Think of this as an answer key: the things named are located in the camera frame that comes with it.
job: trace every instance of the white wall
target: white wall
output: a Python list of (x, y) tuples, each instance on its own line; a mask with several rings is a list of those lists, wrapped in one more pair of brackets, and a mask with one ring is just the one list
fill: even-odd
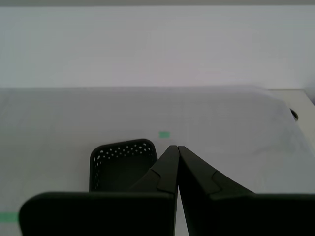
[(1, 7), (0, 87), (315, 87), (315, 6)]

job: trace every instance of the black plastic part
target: black plastic part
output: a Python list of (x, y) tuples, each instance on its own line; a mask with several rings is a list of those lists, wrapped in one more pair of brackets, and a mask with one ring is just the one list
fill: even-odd
[(314, 231), (314, 195), (255, 194), (186, 147), (179, 147), (179, 152), (179, 189), (190, 236)]
[(147, 139), (99, 146), (90, 157), (90, 192), (126, 191), (157, 159), (156, 149)]
[(170, 146), (152, 168), (124, 192), (37, 195), (20, 210), (22, 234), (173, 236), (178, 165), (179, 151), (176, 146)]

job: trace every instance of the black mesh basket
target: black mesh basket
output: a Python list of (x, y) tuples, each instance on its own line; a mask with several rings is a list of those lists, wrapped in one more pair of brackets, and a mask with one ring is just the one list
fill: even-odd
[(90, 158), (90, 192), (126, 191), (157, 159), (153, 143), (146, 139), (99, 146)]

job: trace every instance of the green marker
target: green marker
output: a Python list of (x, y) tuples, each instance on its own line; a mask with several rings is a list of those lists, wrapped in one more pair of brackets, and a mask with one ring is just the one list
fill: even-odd
[(167, 139), (171, 136), (171, 133), (169, 131), (160, 131), (159, 137), (160, 139)]
[(18, 213), (0, 212), (0, 223), (16, 223), (18, 222)]

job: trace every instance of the black hole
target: black hole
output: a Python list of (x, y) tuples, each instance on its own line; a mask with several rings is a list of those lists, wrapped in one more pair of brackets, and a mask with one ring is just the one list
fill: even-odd
[(295, 111), (293, 111), (292, 109), (290, 109), (295, 121), (297, 121), (299, 119), (299, 116), (297, 115), (297, 113)]

